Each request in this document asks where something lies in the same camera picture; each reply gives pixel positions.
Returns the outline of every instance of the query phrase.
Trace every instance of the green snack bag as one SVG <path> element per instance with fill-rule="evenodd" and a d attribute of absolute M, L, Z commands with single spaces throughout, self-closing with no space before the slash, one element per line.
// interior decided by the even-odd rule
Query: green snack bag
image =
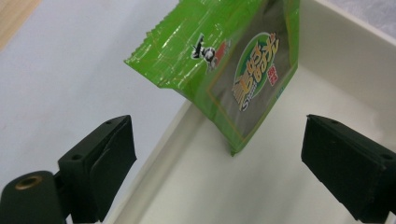
<path fill-rule="evenodd" d="M 299 0 L 180 0 L 125 62 L 198 106 L 234 155 L 297 69 L 298 6 Z"/>

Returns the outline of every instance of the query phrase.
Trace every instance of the cartoon character logo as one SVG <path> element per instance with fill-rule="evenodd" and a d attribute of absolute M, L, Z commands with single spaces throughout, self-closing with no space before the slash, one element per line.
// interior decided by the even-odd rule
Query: cartoon character logo
<path fill-rule="evenodd" d="M 207 63 L 207 71 L 211 72 L 215 70 L 221 59 L 227 54 L 228 49 L 231 46 L 231 40 L 223 41 L 220 47 L 215 50 L 213 47 L 204 47 L 204 35 L 200 34 L 198 41 L 193 47 L 191 57 L 193 59 L 203 58 Z"/>

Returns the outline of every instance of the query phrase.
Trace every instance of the white tray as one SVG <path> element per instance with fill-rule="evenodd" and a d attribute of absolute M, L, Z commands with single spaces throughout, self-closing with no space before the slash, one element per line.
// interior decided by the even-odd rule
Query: white tray
<path fill-rule="evenodd" d="M 300 39 L 297 73 L 240 154 L 190 106 L 108 222 L 356 223 L 301 162 L 305 116 L 396 149 L 396 41 L 311 0 L 301 3 Z"/>

